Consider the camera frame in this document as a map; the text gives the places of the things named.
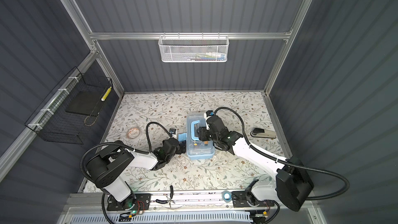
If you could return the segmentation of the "light blue plastic tool box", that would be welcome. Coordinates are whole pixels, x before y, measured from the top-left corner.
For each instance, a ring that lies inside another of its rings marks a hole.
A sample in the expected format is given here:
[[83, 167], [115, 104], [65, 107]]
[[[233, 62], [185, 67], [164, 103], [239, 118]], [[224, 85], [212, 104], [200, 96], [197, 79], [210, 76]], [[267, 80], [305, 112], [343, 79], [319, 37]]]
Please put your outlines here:
[[201, 141], [199, 137], [191, 133], [178, 134], [177, 140], [186, 141], [186, 155], [190, 160], [211, 159], [215, 154], [212, 141]]

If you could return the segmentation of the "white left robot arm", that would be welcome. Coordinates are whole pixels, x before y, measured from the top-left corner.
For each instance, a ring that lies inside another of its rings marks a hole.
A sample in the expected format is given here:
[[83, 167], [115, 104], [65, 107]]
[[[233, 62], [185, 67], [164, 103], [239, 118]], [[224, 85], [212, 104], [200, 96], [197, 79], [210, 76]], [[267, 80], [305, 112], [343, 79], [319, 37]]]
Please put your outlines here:
[[[149, 127], [157, 125], [168, 138], [162, 146], [153, 148], [149, 137]], [[166, 129], [158, 122], [150, 122], [145, 128], [148, 151], [135, 149], [122, 141], [98, 144], [84, 153], [79, 167], [84, 177], [95, 184], [105, 195], [113, 197], [113, 202], [121, 204], [123, 210], [136, 210], [143, 207], [131, 187], [121, 174], [128, 167], [150, 171], [162, 169], [175, 155], [186, 153], [187, 133], [178, 134], [176, 129]]]

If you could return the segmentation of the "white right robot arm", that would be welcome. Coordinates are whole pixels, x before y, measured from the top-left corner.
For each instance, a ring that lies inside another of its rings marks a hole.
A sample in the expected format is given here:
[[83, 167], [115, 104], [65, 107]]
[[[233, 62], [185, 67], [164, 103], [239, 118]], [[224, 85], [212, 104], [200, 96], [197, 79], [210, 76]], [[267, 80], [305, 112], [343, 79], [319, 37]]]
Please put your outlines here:
[[[271, 153], [249, 141], [245, 132], [244, 121], [238, 117], [242, 132], [230, 131], [224, 125], [216, 111], [207, 111], [203, 115], [203, 124], [191, 124], [190, 131], [194, 140], [201, 142], [212, 141], [216, 149], [227, 151], [237, 157], [245, 159], [264, 172], [275, 182], [274, 189], [269, 185], [254, 180], [245, 190], [247, 202], [256, 206], [261, 201], [278, 199], [292, 211], [299, 211], [306, 201], [319, 201], [338, 197], [348, 191], [349, 180], [338, 173], [328, 170], [304, 166], [297, 157], [286, 158]], [[341, 189], [326, 195], [311, 196], [314, 183], [309, 172], [316, 172], [340, 179], [344, 182]]]

